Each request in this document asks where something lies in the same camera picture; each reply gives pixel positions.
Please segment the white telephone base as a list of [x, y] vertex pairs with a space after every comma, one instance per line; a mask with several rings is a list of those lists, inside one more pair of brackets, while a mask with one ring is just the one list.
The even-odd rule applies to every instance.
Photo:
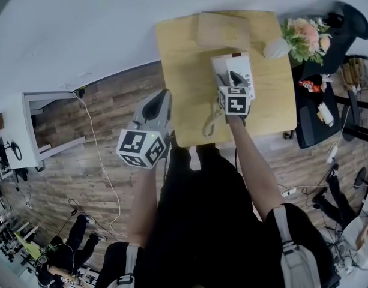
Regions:
[[[249, 88], [250, 98], [251, 100], [255, 99], [255, 88], [253, 84], [253, 74], [250, 66], [250, 58], [247, 52], [237, 52], [227, 54], [229, 58], [226, 61], [228, 72], [234, 71], [247, 81], [247, 87]], [[230, 77], [231, 86], [234, 86], [234, 83]]]

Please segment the pink flower bouquet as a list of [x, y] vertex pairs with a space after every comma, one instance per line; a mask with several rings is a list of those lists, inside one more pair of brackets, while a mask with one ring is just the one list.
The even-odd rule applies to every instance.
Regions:
[[285, 19], [282, 37], [290, 48], [290, 55], [298, 63], [313, 62], [323, 65], [323, 58], [331, 46], [331, 34], [321, 17]]

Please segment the black office chair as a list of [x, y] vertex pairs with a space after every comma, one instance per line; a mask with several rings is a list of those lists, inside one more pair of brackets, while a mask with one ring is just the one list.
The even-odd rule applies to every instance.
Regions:
[[[301, 149], [314, 146], [341, 131], [341, 117], [344, 105], [337, 104], [333, 88], [327, 83], [325, 92], [311, 93], [299, 88], [298, 82], [310, 80], [320, 85], [322, 74], [334, 74], [344, 63], [345, 56], [358, 38], [368, 39], [368, 21], [365, 16], [351, 5], [341, 3], [341, 12], [329, 13], [324, 22], [330, 26], [331, 46], [323, 58], [323, 65], [303, 62], [292, 69], [294, 81], [297, 126], [292, 134], [297, 136]], [[334, 117], [334, 125], [329, 127], [318, 116], [318, 105], [324, 102]]]

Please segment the person's left forearm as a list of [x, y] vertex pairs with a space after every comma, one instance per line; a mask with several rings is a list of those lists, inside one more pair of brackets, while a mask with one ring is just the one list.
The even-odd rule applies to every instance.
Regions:
[[127, 222], [127, 240], [144, 247], [157, 212], [156, 167], [140, 169], [134, 185], [134, 198]]

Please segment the white plastic bottle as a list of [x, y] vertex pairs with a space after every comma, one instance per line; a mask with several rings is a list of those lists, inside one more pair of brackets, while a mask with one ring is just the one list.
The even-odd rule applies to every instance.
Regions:
[[334, 125], [334, 117], [324, 102], [318, 105], [318, 116], [329, 127]]

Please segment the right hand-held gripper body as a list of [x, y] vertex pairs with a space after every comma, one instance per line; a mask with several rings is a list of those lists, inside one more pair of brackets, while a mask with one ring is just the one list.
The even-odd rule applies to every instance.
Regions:
[[245, 124], [250, 112], [250, 90], [245, 86], [219, 86], [218, 104], [226, 116], [237, 116]]

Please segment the olive fabric bundle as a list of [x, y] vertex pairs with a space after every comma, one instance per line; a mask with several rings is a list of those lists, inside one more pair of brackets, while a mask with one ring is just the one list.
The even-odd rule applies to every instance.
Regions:
[[368, 57], [363, 55], [345, 56], [340, 67], [345, 85], [353, 90], [368, 91]]

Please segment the person's black clothing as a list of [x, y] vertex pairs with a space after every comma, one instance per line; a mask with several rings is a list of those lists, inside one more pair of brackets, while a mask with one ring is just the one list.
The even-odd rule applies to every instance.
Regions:
[[171, 151], [152, 231], [126, 274], [127, 243], [107, 248], [96, 288], [285, 288], [282, 241], [273, 213], [253, 212], [243, 177], [214, 145]]

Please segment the brown cardboard box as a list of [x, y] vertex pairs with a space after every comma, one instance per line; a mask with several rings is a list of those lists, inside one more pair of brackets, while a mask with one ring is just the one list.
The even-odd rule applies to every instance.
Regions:
[[249, 20], [216, 13], [200, 13], [197, 43], [207, 47], [249, 49]]

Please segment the red snack packet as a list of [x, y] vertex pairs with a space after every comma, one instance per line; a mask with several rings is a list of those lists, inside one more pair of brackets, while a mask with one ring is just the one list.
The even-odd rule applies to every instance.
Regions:
[[307, 89], [308, 92], [311, 93], [320, 93], [321, 92], [321, 86], [314, 84], [310, 80], [302, 80], [298, 82], [299, 88]]

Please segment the white side desk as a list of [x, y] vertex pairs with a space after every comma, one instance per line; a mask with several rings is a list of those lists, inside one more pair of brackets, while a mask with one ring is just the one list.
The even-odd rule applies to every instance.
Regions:
[[12, 169], [37, 167], [43, 160], [86, 142], [84, 136], [57, 147], [39, 148], [31, 119], [31, 103], [40, 102], [46, 106], [55, 100], [74, 99], [71, 92], [18, 93], [7, 100], [3, 111], [4, 129], [2, 140], [5, 144], [15, 143], [19, 152], [6, 150], [7, 160]]

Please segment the person's right forearm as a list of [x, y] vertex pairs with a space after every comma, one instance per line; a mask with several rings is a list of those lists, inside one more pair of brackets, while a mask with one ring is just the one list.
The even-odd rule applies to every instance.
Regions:
[[237, 148], [246, 188], [261, 218], [285, 202], [280, 194], [277, 179], [262, 154], [255, 146], [243, 121], [235, 115], [227, 116]]

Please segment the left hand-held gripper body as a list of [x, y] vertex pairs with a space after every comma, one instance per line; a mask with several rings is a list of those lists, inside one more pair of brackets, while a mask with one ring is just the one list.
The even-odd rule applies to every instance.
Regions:
[[120, 132], [116, 154], [129, 166], [152, 169], [166, 148], [159, 131], [125, 128]]

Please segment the white ribbed vase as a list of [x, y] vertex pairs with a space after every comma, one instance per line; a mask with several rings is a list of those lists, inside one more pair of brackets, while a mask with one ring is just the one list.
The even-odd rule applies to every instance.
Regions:
[[286, 56], [291, 51], [291, 47], [284, 38], [277, 38], [268, 43], [263, 51], [263, 56], [267, 59], [276, 59]]

